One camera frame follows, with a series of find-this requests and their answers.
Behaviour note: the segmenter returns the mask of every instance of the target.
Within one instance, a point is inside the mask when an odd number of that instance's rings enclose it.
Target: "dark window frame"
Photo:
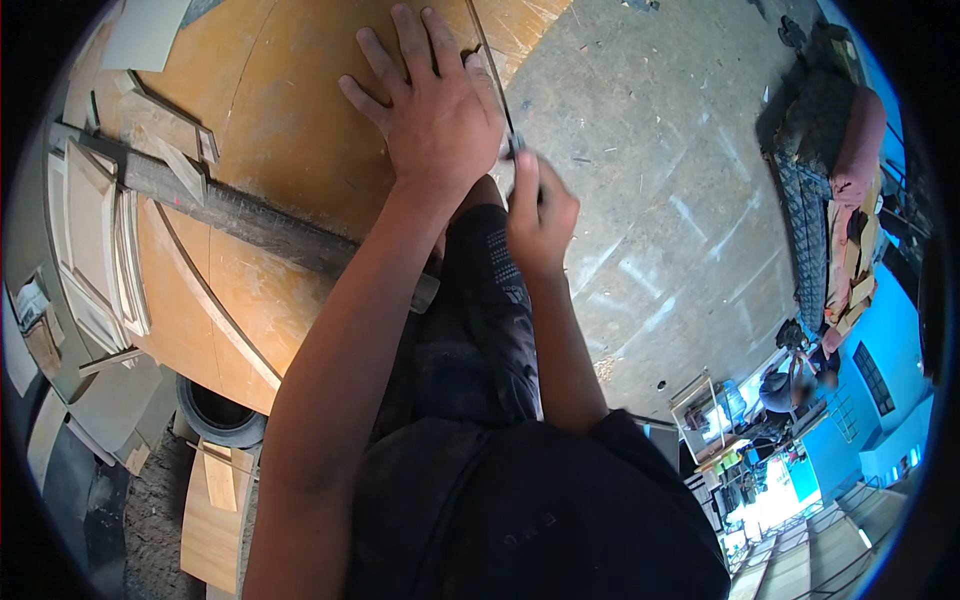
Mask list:
[[[853,353],[853,362],[860,370],[863,382],[867,384],[867,389],[870,390],[870,396],[874,399],[874,404],[880,416],[889,415],[897,410],[894,399],[890,396],[890,388],[887,387],[883,375],[880,374],[880,369],[876,366],[874,357],[863,345],[863,342],[857,345],[856,351]]]

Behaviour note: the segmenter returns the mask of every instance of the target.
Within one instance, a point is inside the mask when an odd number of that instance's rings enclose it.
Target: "fluorescent light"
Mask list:
[[[862,529],[857,529],[856,533],[860,534],[860,539],[863,540],[868,550],[874,547],[874,545],[870,543],[870,538],[867,537],[867,534],[865,534]]]

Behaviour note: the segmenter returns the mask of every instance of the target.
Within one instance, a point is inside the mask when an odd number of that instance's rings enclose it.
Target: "hand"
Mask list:
[[[542,204],[538,204],[540,193]],[[521,150],[508,203],[507,250],[523,276],[563,276],[564,255],[577,225],[580,201],[566,191],[546,160]]]
[[[461,62],[457,42],[436,11],[422,12],[429,42],[410,7],[397,4],[391,15],[411,83],[403,81],[373,30],[364,28],[357,32],[357,42],[393,105],[387,108],[375,101],[350,75],[340,78],[340,88],[383,133],[397,184],[448,191],[432,196],[445,202],[449,197],[444,208],[452,214],[496,163],[503,113],[483,61],[473,54],[466,65]],[[439,77],[430,59],[431,45]]]

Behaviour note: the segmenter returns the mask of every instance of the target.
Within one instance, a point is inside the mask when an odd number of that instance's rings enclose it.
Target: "dark pants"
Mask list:
[[[496,196],[447,229],[440,289],[407,319],[372,443],[424,417],[501,428],[540,416],[530,297],[507,252],[507,212],[489,178],[470,194]]]

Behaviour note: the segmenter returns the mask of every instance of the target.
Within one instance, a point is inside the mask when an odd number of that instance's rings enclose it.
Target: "person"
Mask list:
[[[817,383],[830,392],[836,392],[840,384],[840,352],[831,352],[828,356],[823,345],[810,353],[807,359]]]
[[[436,12],[392,16],[410,83],[362,29],[391,103],[340,87],[396,183],[277,391],[244,597],[726,598],[699,503],[591,366],[564,275],[579,202],[523,150],[508,215],[483,62]],[[440,289],[395,369],[444,228]],[[404,388],[405,424],[372,435]]]
[[[813,384],[803,373],[805,355],[796,352],[787,372],[771,365],[760,379],[760,402],[771,413],[789,413],[813,396]]]

